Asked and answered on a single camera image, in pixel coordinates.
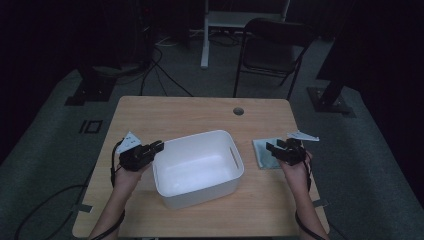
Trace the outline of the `white plastic bin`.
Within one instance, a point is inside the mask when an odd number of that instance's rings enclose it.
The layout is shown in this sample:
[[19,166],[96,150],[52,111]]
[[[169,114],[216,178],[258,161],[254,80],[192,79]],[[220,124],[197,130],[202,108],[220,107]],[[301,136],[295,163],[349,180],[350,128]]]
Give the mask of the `white plastic bin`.
[[156,189],[170,209],[232,194],[244,174],[235,142],[224,130],[166,141],[152,167]]

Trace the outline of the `person's left hand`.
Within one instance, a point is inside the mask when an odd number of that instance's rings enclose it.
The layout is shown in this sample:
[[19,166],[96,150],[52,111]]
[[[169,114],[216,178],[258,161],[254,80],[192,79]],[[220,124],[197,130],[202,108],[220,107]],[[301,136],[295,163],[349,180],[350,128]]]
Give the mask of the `person's left hand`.
[[114,187],[118,190],[133,191],[146,170],[144,167],[138,171],[130,171],[119,166],[115,171]]

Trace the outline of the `light blue cleaning cloth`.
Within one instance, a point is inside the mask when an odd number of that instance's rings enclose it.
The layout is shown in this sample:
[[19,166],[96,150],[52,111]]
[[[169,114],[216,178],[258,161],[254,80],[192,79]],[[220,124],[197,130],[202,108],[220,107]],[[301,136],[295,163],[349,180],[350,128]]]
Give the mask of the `light blue cleaning cloth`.
[[277,141],[278,138],[254,139],[252,141],[256,161],[261,170],[278,169],[280,167],[278,160],[266,149],[267,143],[275,145]]

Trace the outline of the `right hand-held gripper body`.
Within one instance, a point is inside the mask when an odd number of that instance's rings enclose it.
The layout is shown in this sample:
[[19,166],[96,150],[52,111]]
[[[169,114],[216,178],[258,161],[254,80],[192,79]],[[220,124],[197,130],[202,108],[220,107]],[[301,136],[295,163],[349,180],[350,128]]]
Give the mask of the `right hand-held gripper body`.
[[319,138],[303,133],[300,130],[287,134],[287,139],[283,140],[286,142],[286,148],[282,148],[282,156],[280,160],[287,163],[288,165],[296,165],[300,162],[303,162],[307,150],[303,146],[303,141],[313,141],[318,142]]

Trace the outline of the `black stand base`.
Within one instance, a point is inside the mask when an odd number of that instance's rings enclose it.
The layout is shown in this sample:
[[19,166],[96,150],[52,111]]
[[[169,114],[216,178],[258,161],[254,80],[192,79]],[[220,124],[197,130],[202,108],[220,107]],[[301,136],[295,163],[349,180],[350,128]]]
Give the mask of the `black stand base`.
[[114,86],[115,77],[103,76],[92,66],[81,65],[77,68],[82,80],[72,96],[65,101],[66,106],[83,106],[86,102],[108,102]]
[[[321,36],[336,41],[341,33],[355,0],[321,0],[320,23]],[[316,112],[338,113],[344,117],[353,117],[353,109],[343,99],[340,81],[330,81],[326,88],[308,87],[307,92]]]

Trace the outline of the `person's right hand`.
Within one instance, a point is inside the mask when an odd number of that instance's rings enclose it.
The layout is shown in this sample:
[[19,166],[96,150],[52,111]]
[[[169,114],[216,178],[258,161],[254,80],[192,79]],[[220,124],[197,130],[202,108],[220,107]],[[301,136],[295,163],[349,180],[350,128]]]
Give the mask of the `person's right hand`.
[[292,192],[309,190],[311,158],[311,154],[307,152],[302,163],[298,163],[293,166],[288,165],[287,163],[280,164]]

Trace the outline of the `white metal desk frame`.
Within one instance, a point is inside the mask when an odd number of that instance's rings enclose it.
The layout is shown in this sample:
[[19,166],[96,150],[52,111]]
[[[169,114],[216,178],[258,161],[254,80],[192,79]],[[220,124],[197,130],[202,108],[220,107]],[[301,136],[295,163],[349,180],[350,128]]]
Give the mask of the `white metal desk frame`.
[[203,24],[203,47],[200,60],[200,68],[207,69],[209,66],[209,28],[243,28],[254,18],[270,18],[273,20],[285,21],[291,0],[283,0],[280,13],[259,13],[259,12],[224,12],[211,11],[209,0],[205,0],[204,24]]

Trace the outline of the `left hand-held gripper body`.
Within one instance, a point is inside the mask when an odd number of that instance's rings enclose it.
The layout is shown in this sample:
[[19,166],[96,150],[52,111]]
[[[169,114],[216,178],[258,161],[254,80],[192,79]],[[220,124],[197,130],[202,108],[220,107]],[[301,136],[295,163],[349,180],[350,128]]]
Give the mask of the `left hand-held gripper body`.
[[116,153],[119,155],[120,165],[136,172],[147,166],[153,159],[152,146],[142,145],[141,140],[132,132],[128,132],[118,145]]

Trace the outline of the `black folding chair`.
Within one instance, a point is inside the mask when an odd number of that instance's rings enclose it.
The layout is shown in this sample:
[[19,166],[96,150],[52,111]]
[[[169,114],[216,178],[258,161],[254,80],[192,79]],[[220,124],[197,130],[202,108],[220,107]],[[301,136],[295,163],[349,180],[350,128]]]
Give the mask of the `black folding chair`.
[[243,28],[232,96],[237,96],[241,73],[280,77],[280,86],[293,74],[286,97],[289,100],[303,57],[315,39],[313,29],[302,23],[268,18],[250,20]]

